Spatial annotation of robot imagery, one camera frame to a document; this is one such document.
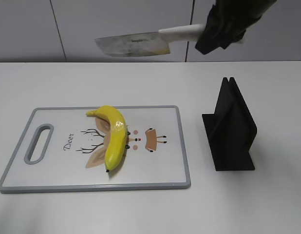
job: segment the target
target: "cutting board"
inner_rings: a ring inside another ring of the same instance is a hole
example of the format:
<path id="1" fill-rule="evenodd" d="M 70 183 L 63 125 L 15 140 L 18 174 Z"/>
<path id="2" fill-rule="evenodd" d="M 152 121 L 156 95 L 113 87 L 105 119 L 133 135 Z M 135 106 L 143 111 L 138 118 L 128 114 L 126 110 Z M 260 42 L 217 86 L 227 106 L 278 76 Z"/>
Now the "cutting board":
<path id="1" fill-rule="evenodd" d="M 40 193 L 190 186 L 176 106 L 116 107 L 128 125 L 130 148 L 121 164 L 109 173 L 104 165 L 109 124 L 86 116 L 88 110 L 97 108 L 35 109 L 2 175 L 0 191 Z M 39 136 L 45 131 L 48 134 L 41 142 Z"/>

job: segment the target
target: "white wall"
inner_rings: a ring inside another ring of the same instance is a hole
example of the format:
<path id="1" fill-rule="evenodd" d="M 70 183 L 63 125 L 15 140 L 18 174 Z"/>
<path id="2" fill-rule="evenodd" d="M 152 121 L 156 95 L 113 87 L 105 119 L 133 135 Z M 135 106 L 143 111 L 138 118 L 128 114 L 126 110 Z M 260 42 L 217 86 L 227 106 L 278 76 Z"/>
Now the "white wall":
<path id="1" fill-rule="evenodd" d="M 0 0 L 0 62 L 61 62 L 49 0 Z"/>
<path id="2" fill-rule="evenodd" d="M 94 39 L 188 25 L 191 0 L 52 0 L 52 3 L 67 61 L 185 61 L 186 42 L 173 43 L 169 55 L 117 58 L 103 54 Z"/>
<path id="3" fill-rule="evenodd" d="M 205 23 L 213 0 L 196 0 L 193 23 Z M 188 61 L 301 60 L 301 0 L 278 0 L 245 34 L 244 44 L 208 55 L 190 43 Z"/>

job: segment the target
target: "deer text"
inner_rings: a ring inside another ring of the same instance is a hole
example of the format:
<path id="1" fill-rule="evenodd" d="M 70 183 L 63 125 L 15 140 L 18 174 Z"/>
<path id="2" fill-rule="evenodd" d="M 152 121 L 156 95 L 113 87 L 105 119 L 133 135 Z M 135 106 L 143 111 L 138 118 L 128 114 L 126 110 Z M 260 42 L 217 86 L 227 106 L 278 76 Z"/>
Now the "deer text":
<path id="1" fill-rule="evenodd" d="M 69 134 L 67 144 L 63 146 L 63 150 L 70 150 L 73 142 L 74 134 Z"/>

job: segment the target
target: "deer antler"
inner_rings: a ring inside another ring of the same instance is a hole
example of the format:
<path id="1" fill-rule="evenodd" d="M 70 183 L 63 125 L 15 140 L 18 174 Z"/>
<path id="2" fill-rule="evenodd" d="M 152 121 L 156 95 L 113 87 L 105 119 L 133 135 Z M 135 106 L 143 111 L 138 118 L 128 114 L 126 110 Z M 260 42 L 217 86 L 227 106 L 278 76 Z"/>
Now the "deer antler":
<path id="1" fill-rule="evenodd" d="M 81 133 L 84 133 L 84 134 L 88 134 L 88 133 L 96 133 L 97 135 L 93 135 L 94 137 L 96 136 L 100 136 L 102 138 L 104 138 L 103 135 L 101 135 L 97 129 L 87 129 L 86 131 L 81 131 Z"/>
<path id="2" fill-rule="evenodd" d="M 103 143 L 99 144 L 99 145 L 91 145 L 94 146 L 92 149 L 85 149 L 85 148 L 80 148 L 80 150 L 76 150 L 76 151 L 81 151 L 83 154 L 90 154 L 92 153 L 94 150 L 96 150 L 97 147 L 103 145 Z"/>

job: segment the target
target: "cleaver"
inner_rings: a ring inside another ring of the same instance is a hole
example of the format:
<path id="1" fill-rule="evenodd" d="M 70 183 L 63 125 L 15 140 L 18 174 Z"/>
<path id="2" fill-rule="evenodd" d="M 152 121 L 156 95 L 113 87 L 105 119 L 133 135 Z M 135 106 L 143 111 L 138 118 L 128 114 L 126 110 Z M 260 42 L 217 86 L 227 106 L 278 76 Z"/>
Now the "cleaver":
<path id="1" fill-rule="evenodd" d="M 203 24 L 193 24 L 160 29 L 158 32 L 97 38 L 95 42 L 104 54 L 113 57 L 165 55 L 170 54 L 170 42 L 197 41 L 204 28 Z"/>

